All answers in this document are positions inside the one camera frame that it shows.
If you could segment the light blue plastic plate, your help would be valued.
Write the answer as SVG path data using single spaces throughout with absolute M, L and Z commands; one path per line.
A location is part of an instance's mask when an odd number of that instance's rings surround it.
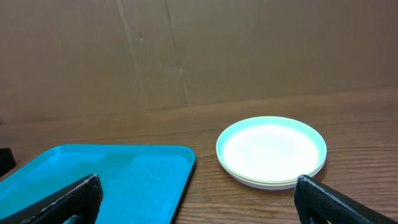
M 227 127 L 216 142 L 218 160 L 323 160 L 326 142 L 311 126 L 291 118 L 258 116 Z

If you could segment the yellow-green plastic plate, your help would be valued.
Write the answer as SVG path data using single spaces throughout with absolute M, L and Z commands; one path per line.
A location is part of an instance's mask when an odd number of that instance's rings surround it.
M 320 160 L 322 163 L 311 173 L 308 174 L 310 177 L 315 177 L 325 166 L 327 162 L 327 158 L 324 158 L 323 160 Z M 257 179 L 251 179 L 249 177 L 245 177 L 243 175 L 237 174 L 235 171 L 232 171 L 230 168 L 228 168 L 225 164 L 223 164 L 220 160 L 218 160 L 222 168 L 230 175 L 233 177 L 237 177 L 238 179 L 246 180 L 248 182 L 253 182 L 253 183 L 258 183 L 258 184 L 269 184 L 269 185 L 282 185 L 282 184 L 290 184 L 293 182 L 296 182 L 297 180 L 257 180 Z

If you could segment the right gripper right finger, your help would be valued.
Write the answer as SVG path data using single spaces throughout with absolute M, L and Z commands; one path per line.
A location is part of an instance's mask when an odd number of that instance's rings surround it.
M 297 178 L 294 204 L 301 224 L 397 224 L 307 175 Z

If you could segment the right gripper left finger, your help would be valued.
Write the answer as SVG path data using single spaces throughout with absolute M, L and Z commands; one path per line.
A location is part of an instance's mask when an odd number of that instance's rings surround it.
M 89 174 L 32 205 L 1 219 L 1 224 L 94 224 L 103 200 L 98 174 Z

